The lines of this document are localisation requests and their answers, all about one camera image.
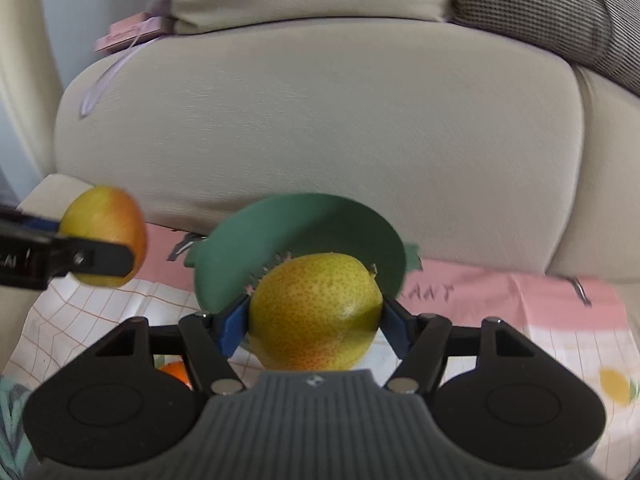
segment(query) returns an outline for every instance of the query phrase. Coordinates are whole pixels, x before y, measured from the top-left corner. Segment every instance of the yellow pear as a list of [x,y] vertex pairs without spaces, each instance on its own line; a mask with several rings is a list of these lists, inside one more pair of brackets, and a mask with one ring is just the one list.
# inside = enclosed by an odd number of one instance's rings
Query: yellow pear
[[348,370],[369,349],[381,312],[375,275],[356,258],[300,256],[258,284],[249,308],[249,342],[265,368]]

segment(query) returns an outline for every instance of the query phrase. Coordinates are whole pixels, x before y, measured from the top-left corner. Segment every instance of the green plastic scoop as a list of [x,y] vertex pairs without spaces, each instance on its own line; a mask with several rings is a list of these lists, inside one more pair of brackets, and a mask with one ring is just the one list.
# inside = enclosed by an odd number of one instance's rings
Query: green plastic scoop
[[185,266],[195,268],[200,307],[216,314],[284,258],[329,252],[375,266],[382,293],[400,292],[406,256],[396,231],[373,209],[328,194],[273,196],[242,209],[197,242]]

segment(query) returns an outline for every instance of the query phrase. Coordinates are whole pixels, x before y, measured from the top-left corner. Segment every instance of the teal fabric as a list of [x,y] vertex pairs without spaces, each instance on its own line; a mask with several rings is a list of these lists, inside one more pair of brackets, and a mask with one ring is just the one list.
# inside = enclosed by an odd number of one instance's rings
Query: teal fabric
[[30,391],[0,376],[0,480],[23,480],[38,465],[22,428]]

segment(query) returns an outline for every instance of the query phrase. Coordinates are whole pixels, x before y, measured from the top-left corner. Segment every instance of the lemon print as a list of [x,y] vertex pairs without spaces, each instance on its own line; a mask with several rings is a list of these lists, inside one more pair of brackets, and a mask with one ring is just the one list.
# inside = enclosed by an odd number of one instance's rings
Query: lemon print
[[623,406],[630,405],[638,397],[640,389],[638,383],[612,368],[600,369],[600,386],[614,402]]

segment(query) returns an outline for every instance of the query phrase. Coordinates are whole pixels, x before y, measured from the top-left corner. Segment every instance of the gray checkered pillow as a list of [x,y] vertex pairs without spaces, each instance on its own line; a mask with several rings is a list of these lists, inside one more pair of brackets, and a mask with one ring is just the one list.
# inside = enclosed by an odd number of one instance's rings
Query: gray checkered pillow
[[454,0],[453,21],[550,50],[640,96],[640,0]]

